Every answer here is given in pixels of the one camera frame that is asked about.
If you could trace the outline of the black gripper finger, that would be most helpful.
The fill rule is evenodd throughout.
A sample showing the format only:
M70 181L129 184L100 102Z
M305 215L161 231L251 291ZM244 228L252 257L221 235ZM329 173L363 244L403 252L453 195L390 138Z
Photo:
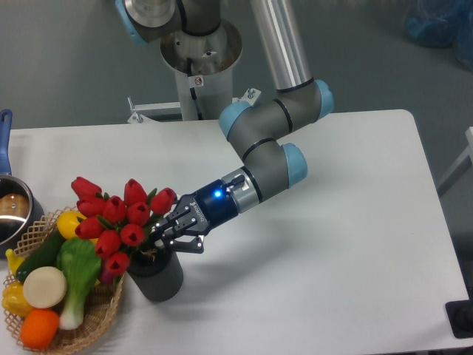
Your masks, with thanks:
M171 250L190 254L202 254L204 252L204 242L201 237L195 237L193 240L183 242L172 240L169 243Z
M180 208L180 201L181 201L182 196L181 195L176 195L174 202L171 206L170 212L175 212Z

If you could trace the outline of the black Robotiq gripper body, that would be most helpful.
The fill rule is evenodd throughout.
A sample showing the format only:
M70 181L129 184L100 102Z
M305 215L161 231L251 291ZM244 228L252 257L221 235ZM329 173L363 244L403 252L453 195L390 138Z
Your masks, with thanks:
M201 237L204 242L212 229L238 215L231 187L240 183L215 180L197 191L183 195L180 208L157 222L151 232L151 243L158 248L170 248L172 240L188 242Z

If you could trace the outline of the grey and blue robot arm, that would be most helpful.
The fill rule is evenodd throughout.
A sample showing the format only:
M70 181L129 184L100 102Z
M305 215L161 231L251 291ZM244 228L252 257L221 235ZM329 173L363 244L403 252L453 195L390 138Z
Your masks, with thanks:
M218 1L117 1L130 37L160 41L174 71L183 120L217 120L242 166L183 195L174 211L152 227L159 248L200 253L203 238L238 214L269 200L307 175L304 155L279 139L333 111L328 85L308 66L289 1L252 1L277 97L258 104L247 94L233 99L232 70L242 39L222 18Z

